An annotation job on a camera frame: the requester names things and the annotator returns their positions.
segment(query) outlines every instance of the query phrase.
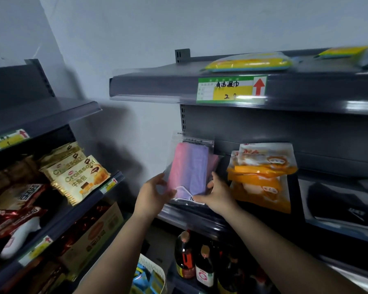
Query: soy sauce bottle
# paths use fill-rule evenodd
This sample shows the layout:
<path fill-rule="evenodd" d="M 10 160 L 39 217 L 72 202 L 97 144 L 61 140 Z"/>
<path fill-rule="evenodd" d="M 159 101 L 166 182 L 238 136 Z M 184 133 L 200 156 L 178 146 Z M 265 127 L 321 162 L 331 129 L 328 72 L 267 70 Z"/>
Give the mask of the soy sauce bottle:
<path fill-rule="evenodd" d="M 244 272 L 238 267 L 238 259 L 230 253 L 228 262 L 218 275 L 218 290 L 220 294 L 236 294 L 244 284 Z"/>
<path fill-rule="evenodd" d="M 190 234 L 183 231 L 176 240 L 175 260 L 178 274 L 190 279 L 195 276 L 195 262 L 192 258 L 192 247 L 190 243 Z"/>
<path fill-rule="evenodd" d="M 210 247 L 203 245 L 201 253 L 196 259 L 196 279 L 202 286 L 214 286 L 215 267 L 210 257 Z"/>

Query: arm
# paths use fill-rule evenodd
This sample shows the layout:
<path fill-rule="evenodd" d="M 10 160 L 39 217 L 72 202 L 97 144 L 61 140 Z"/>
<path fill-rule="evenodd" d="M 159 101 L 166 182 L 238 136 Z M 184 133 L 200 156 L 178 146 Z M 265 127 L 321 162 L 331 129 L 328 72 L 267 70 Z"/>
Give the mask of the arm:
<path fill-rule="evenodd" d="M 174 196 L 172 192 L 158 194 L 155 186 L 166 184 L 163 177 L 159 174 L 142 186 L 132 216 L 75 294 L 129 293 L 146 232 Z"/>
<path fill-rule="evenodd" d="M 216 173 L 208 187 L 213 188 L 210 195 L 194 196 L 194 200 L 226 219 L 282 294 L 366 293 L 242 210 Z"/>

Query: hand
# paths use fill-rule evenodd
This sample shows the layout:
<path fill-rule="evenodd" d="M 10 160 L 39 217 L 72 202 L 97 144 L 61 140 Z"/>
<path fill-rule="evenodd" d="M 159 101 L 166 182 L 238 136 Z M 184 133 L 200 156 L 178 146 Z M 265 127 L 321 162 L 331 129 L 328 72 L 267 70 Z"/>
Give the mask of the hand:
<path fill-rule="evenodd" d="M 206 203 L 213 212 L 223 217 L 229 212 L 240 209 L 231 195 L 228 185 L 215 172 L 212 175 L 213 180 L 207 184 L 208 188 L 213 188 L 210 195 L 195 195 L 193 199 L 196 202 Z"/>
<path fill-rule="evenodd" d="M 164 175 L 164 173 L 160 173 L 154 176 L 140 188 L 135 203 L 134 216 L 152 221 L 161 212 L 164 204 L 175 196 L 176 190 L 166 192 L 162 195 L 157 192 L 156 185 L 166 186 L 166 181 L 162 179 Z"/>

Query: price tag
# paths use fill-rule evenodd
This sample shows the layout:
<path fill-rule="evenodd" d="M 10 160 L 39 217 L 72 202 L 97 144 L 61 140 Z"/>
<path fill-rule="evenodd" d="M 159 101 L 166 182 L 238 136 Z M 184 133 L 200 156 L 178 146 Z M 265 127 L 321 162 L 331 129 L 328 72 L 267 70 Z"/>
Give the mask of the price tag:
<path fill-rule="evenodd" d="M 267 76 L 232 76 L 199 78 L 197 103 L 265 101 Z"/>
<path fill-rule="evenodd" d="M 0 136 L 0 149 L 10 147 L 11 145 L 20 143 L 29 138 L 30 136 L 23 129 L 19 129 L 14 132 L 7 133 L 3 136 Z"/>
<path fill-rule="evenodd" d="M 48 246 L 53 242 L 52 238 L 45 236 L 33 249 L 26 253 L 22 258 L 18 260 L 20 264 L 25 267 L 35 258 L 37 258 Z"/>
<path fill-rule="evenodd" d="M 117 180 L 115 178 L 112 178 L 110 181 L 108 181 L 106 184 L 103 185 L 103 187 L 100 189 L 103 194 L 108 192 L 115 184 L 117 184 Z"/>

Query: cardboard box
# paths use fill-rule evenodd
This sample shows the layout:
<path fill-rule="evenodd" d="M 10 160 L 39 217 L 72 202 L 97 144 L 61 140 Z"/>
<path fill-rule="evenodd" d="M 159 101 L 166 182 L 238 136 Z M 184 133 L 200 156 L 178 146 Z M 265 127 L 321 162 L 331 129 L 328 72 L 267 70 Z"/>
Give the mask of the cardboard box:
<path fill-rule="evenodd" d="M 115 202 L 64 255 L 59 257 L 69 269 L 70 279 L 75 279 L 79 275 L 122 223 L 123 216 Z"/>

